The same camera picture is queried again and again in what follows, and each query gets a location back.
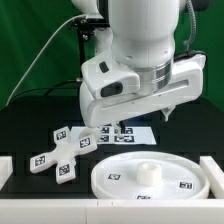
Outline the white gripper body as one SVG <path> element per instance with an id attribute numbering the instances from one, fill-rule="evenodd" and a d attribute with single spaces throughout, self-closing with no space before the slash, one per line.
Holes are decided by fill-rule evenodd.
<path id="1" fill-rule="evenodd" d="M 84 123 L 97 128 L 163 110 L 197 99 L 203 88 L 206 56 L 197 53 L 182 60 L 170 60 L 158 67 L 135 69 L 140 78 L 136 93 L 95 99 L 86 83 L 80 87 L 80 110 Z"/>

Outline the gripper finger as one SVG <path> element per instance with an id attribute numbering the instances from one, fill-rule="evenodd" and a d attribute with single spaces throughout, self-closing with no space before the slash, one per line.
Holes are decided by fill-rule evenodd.
<path id="1" fill-rule="evenodd" d="M 125 125 L 123 121 L 120 121 L 115 124 L 115 130 L 117 133 L 124 134 L 125 133 Z"/>
<path id="2" fill-rule="evenodd" d="M 162 113 L 164 115 L 164 120 L 168 121 L 169 120 L 169 116 L 172 114 L 172 112 L 175 110 L 175 106 L 169 107 L 169 108 L 164 108 L 162 110 Z"/>

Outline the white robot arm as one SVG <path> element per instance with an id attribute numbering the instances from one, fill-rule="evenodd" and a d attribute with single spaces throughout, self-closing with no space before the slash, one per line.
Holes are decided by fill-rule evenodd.
<path id="1" fill-rule="evenodd" d="M 168 116 L 197 99 L 206 56 L 186 50 L 175 56 L 179 14 L 191 18 L 215 0 L 71 0 L 87 18 L 107 19 L 98 31 L 96 56 L 82 64 L 80 110 L 89 128 L 154 111 Z"/>

